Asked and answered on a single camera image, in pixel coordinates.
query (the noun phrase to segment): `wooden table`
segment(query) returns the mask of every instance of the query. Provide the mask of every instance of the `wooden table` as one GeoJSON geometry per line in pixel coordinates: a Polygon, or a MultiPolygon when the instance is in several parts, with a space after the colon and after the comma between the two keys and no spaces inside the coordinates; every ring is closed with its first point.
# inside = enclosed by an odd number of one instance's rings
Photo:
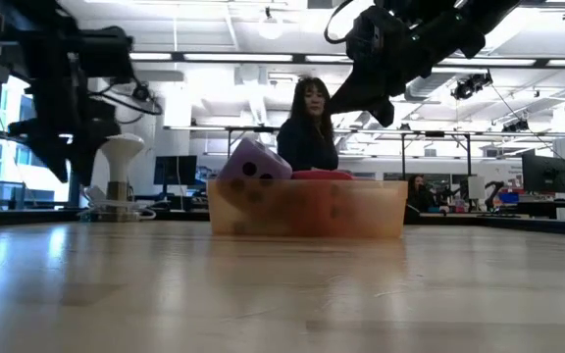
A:
{"type": "Polygon", "coordinates": [[[2,227],[0,352],[565,352],[565,236],[2,227]]]}

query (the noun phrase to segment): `computer monitor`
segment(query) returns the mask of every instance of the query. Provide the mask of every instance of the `computer monitor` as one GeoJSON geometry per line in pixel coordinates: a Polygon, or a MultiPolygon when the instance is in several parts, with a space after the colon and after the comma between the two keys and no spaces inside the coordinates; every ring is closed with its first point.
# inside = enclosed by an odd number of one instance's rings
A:
{"type": "Polygon", "coordinates": [[[197,156],[156,157],[154,184],[163,185],[162,196],[168,196],[168,185],[194,185],[197,156]]]}
{"type": "Polygon", "coordinates": [[[525,191],[565,193],[565,161],[534,155],[522,156],[525,191]]]}

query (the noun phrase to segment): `ceiling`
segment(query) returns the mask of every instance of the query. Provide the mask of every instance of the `ceiling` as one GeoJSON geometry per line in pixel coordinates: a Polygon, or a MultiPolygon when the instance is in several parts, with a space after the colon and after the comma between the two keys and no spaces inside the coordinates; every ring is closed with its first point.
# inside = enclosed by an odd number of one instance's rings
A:
{"type": "MultiPolygon", "coordinates": [[[[342,45],[330,45],[323,30],[333,9],[314,9],[318,0],[61,0],[80,26],[119,25],[135,38],[136,51],[199,51],[340,54],[342,45]],[[271,7],[272,24],[265,7],[271,7]]],[[[372,3],[355,0],[332,23],[334,36],[344,35],[352,20],[372,3]]],[[[482,55],[510,57],[565,57],[565,9],[519,8],[488,36],[482,55]]],[[[322,78],[333,94],[350,72],[348,66],[258,65],[257,88],[236,85],[238,65],[141,63],[141,71],[181,71],[199,124],[252,125],[259,115],[267,125],[281,124],[291,103],[294,76],[322,78]]],[[[553,109],[565,103],[565,70],[492,69],[491,87],[470,100],[455,102],[450,89],[464,73],[436,76],[442,83],[423,101],[397,97],[396,120],[415,129],[500,130],[511,109],[528,112],[533,130],[549,128],[553,109]],[[502,102],[498,94],[506,100],[502,102]]],[[[334,117],[339,127],[358,123],[359,113],[334,117]]],[[[563,126],[555,130],[563,131],[563,126]]]]}

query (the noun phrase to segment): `woman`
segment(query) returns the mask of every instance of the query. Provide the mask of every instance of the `woman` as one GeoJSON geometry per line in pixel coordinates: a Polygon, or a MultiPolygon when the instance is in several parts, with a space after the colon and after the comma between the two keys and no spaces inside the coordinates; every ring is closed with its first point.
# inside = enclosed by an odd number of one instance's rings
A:
{"type": "Polygon", "coordinates": [[[337,169],[333,122],[326,110],[330,99],[319,78],[303,78],[295,85],[291,114],[277,138],[279,155],[294,171],[337,169]]]}
{"type": "Polygon", "coordinates": [[[409,177],[409,198],[407,204],[415,207],[420,212],[428,212],[434,207],[433,194],[424,185],[424,176],[409,177]]]}

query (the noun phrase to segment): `translucent plastic bin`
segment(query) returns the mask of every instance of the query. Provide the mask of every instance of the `translucent plastic bin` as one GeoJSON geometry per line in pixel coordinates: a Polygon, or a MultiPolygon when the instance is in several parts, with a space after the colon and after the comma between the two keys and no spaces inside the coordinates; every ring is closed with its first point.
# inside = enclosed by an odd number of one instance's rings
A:
{"type": "Polygon", "coordinates": [[[405,181],[211,180],[214,234],[398,238],[405,181]]]}

